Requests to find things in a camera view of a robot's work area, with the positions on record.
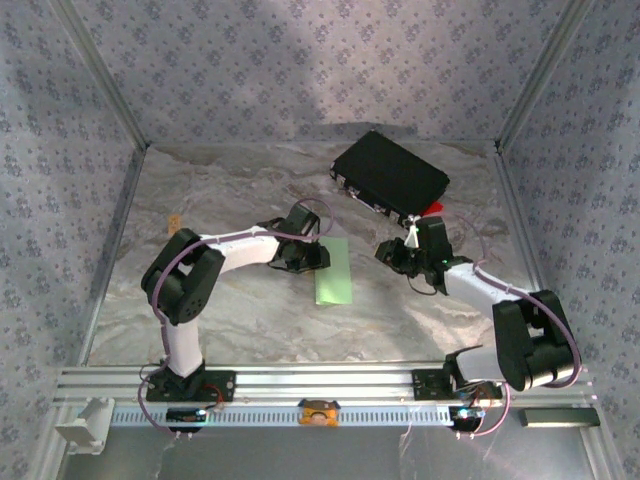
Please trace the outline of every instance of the patterned wallpaper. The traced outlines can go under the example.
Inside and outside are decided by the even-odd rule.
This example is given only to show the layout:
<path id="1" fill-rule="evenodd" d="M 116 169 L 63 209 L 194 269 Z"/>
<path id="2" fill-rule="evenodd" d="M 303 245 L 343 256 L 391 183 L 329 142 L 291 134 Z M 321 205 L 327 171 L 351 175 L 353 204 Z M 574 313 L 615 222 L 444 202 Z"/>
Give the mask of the patterned wallpaper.
<path id="1" fill-rule="evenodd" d="M 54 368 L 77 361 L 133 148 L 47 3 L 12 2 L 0 19 L 0 478 L 9 480 L 24 478 Z"/>
<path id="2" fill-rule="evenodd" d="M 147 139 L 211 143 L 495 138 L 566 0 L 74 3 Z"/>
<path id="3" fill-rule="evenodd" d="M 596 2 L 507 154 L 623 466 L 640 478 L 640 5 Z"/>

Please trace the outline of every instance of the black box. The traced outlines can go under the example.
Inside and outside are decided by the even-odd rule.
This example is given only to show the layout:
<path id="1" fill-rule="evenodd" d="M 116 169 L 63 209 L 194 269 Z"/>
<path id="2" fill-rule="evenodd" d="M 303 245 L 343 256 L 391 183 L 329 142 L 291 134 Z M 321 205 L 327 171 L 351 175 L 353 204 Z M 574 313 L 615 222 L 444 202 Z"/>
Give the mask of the black box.
<path id="1" fill-rule="evenodd" d="M 355 199 L 399 225 L 422 215 L 449 177 L 378 132 L 368 132 L 331 165 L 331 178 Z"/>

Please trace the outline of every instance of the small label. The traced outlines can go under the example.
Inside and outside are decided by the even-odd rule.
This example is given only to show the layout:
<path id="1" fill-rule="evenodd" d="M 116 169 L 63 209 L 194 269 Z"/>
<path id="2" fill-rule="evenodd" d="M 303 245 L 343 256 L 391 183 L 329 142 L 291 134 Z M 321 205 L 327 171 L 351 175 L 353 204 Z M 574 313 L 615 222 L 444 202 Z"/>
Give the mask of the small label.
<path id="1" fill-rule="evenodd" d="M 182 217 L 179 213 L 169 215 L 169 236 L 172 237 L 182 228 Z"/>

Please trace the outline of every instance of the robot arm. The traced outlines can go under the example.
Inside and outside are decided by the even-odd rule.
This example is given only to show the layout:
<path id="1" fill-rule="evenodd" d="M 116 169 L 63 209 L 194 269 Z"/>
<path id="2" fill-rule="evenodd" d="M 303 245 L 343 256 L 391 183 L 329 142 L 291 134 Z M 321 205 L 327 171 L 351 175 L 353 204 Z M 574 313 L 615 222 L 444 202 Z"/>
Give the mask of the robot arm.
<path id="1" fill-rule="evenodd" d="M 162 271 L 180 252 L 200 240 L 221 241 L 202 245 L 187 255 L 160 289 L 158 307 L 169 320 L 165 325 L 171 352 L 168 369 L 174 375 L 187 379 L 203 366 L 197 316 L 206 306 L 222 273 L 257 263 L 267 263 L 273 268 L 294 273 L 329 266 L 329 252 L 317 241 L 256 236 L 269 230 L 306 236 L 319 221 L 313 212 L 296 205 L 287 218 L 276 218 L 242 232 L 212 236 L 182 229 L 169 240 L 142 278 L 141 286 L 149 303 Z"/>
<path id="2" fill-rule="evenodd" d="M 503 284 L 499 279 L 486 273 L 483 276 L 490 282 L 480 279 L 470 259 L 454 256 L 440 217 L 419 219 L 405 241 L 396 238 L 382 243 L 376 258 L 410 278 L 424 275 L 426 282 L 440 293 L 458 298 L 493 319 L 495 347 L 465 349 L 447 356 L 446 365 L 457 385 L 506 381 L 523 391 L 572 373 L 574 362 L 568 339 L 554 322 L 521 295 L 490 284 Z M 570 332 L 553 292 L 543 290 L 528 295 L 549 308 Z"/>

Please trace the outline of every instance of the green sticky note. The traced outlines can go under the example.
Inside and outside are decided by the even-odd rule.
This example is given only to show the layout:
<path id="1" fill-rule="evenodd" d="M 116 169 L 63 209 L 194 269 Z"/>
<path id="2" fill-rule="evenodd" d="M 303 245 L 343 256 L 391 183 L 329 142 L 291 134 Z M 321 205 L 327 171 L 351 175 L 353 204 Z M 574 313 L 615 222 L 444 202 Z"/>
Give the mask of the green sticky note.
<path id="1" fill-rule="evenodd" d="M 316 270 L 316 304 L 347 305 L 353 303 L 347 239 L 322 237 L 320 244 L 329 250 L 331 266 Z"/>

